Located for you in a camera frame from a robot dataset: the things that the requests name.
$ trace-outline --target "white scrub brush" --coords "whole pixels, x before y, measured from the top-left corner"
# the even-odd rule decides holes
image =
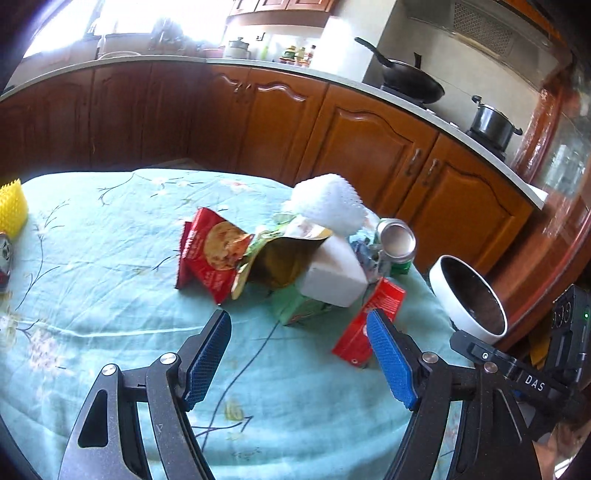
[[[290,208],[339,236],[353,235],[365,221],[359,195],[335,173],[298,183],[291,193]]]

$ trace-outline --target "green snack bag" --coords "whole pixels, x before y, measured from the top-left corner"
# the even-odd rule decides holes
[[[282,325],[328,312],[333,306],[303,296],[294,285],[275,290],[271,295],[271,308]]]

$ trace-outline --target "can lid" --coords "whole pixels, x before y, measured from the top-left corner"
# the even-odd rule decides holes
[[[415,257],[417,239],[402,220],[384,219],[378,225],[378,240],[384,253],[396,263],[405,263]]]
[[[12,270],[12,242],[8,235],[0,232],[0,273],[10,275]]]

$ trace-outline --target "black wok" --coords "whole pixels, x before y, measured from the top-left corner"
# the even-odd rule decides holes
[[[415,53],[415,66],[398,60],[388,60],[379,50],[363,38],[355,41],[370,49],[384,66],[384,85],[421,103],[435,103],[443,95],[443,87],[429,74],[421,70],[421,56]]]

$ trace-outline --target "light blue tablecloth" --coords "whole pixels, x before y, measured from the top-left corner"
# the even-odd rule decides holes
[[[0,297],[0,414],[33,467],[57,479],[82,402],[101,367],[149,365],[198,333],[215,310],[198,284],[174,289],[183,222],[207,206],[246,231],[290,196],[267,179],[184,170],[64,173],[24,185],[28,222]],[[450,322],[416,270],[397,326],[451,363]],[[409,412],[377,364],[331,354],[358,311],[278,326],[267,292],[249,286],[230,313],[232,339],[204,402],[189,414],[218,480],[381,480]],[[155,479],[147,407],[140,409]],[[444,478],[459,418],[452,410],[435,478]]]

